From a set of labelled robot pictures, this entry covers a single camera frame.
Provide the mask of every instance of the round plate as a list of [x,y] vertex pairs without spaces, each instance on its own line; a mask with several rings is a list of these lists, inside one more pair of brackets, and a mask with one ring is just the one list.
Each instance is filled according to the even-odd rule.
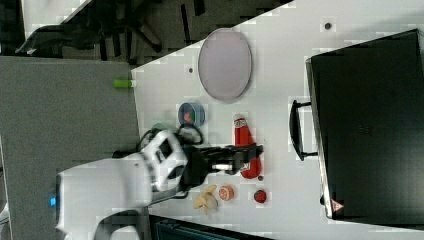
[[228,101],[246,89],[252,70],[252,56],[244,36],[230,28],[212,32],[200,50],[199,77],[208,94]]

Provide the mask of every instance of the briefcase handle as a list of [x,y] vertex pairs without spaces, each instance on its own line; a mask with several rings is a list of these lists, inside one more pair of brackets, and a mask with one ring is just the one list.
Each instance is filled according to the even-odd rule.
[[304,160],[305,157],[318,156],[318,152],[307,153],[303,151],[302,143],[302,129],[300,127],[299,111],[301,107],[311,106],[311,102],[298,103],[296,100],[293,101],[293,105],[290,111],[290,137],[292,139],[293,147],[296,150],[300,160]]

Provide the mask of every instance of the white label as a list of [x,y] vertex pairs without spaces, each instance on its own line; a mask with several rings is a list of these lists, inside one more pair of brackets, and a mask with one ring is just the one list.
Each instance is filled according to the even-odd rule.
[[247,126],[247,122],[244,119],[237,120],[237,121],[234,121],[234,126],[236,128],[241,128],[241,127]]

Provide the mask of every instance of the table surface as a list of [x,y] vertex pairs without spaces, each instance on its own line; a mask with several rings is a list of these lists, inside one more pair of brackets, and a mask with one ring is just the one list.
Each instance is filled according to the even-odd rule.
[[[330,30],[324,24],[332,23]],[[264,180],[237,174],[210,174],[186,200],[155,204],[150,214],[234,230],[272,239],[417,239],[424,232],[347,222],[325,217],[319,203],[320,171],[316,158],[300,161],[291,145],[288,119],[293,100],[309,100],[305,60],[313,55],[413,28],[424,29],[420,0],[297,0],[233,29],[252,52],[252,84],[233,104],[211,98],[200,83],[197,60],[203,41],[132,71],[140,135],[155,123],[177,125],[183,102],[199,102],[207,113],[201,127],[211,145],[234,144],[233,115],[242,112],[257,143],[264,145]],[[301,112],[305,151],[316,150],[312,114]],[[208,184],[232,184],[235,199],[219,201],[209,215],[193,209],[193,199]],[[269,194],[260,205],[257,189]]]
[[21,0],[25,39],[38,28],[58,25],[77,14],[92,0]]

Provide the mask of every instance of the screw hole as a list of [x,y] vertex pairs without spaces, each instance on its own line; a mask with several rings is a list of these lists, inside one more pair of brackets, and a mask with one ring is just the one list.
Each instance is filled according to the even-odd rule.
[[325,29],[326,29],[326,30],[330,30],[332,26],[333,26],[333,25],[331,25],[331,23],[326,23],[326,24],[324,25],[324,27],[325,27]]

